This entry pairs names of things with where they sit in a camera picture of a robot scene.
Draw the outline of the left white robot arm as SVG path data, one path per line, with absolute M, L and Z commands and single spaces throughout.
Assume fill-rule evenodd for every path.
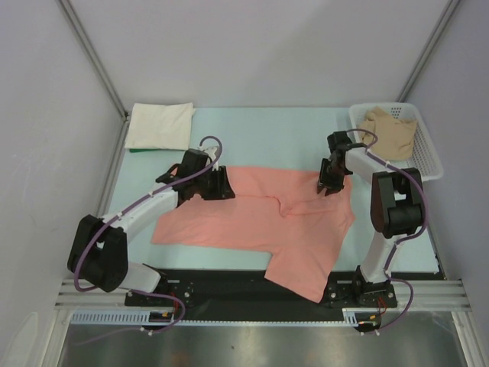
M 118 288 L 142 292 L 150 304 L 163 304 L 169 296 L 162 274 L 131 262 L 128 245 L 159 216 L 199 195 L 204 200 L 235 198 L 225 166 L 218 164 L 220 150 L 189 149 L 178 164 L 155 180 L 152 190 L 129 207 L 103 217 L 87 215 L 76 230 L 67 268 L 76 280 L 91 288 L 112 292 Z

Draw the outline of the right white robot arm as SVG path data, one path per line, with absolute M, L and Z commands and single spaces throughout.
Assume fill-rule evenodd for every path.
M 371 185 L 370 218 L 374 236 L 352 280 L 352 297 L 369 307 L 389 291 L 391 265 L 400 246 L 426 230 L 427 204 L 421 173 L 401 169 L 372 152 L 372 144 L 354 143 L 347 131 L 327 137 L 330 157 L 321 163 L 317 192 L 336 195 L 346 177 L 357 174 Z

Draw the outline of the pink polo shirt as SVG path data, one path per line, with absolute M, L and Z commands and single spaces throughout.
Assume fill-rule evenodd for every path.
M 355 221 L 351 180 L 325 195 L 315 171 L 229 167 L 228 178 L 235 198 L 194 196 L 158 219 L 152 243 L 267 252 L 267 280 L 320 302 Z

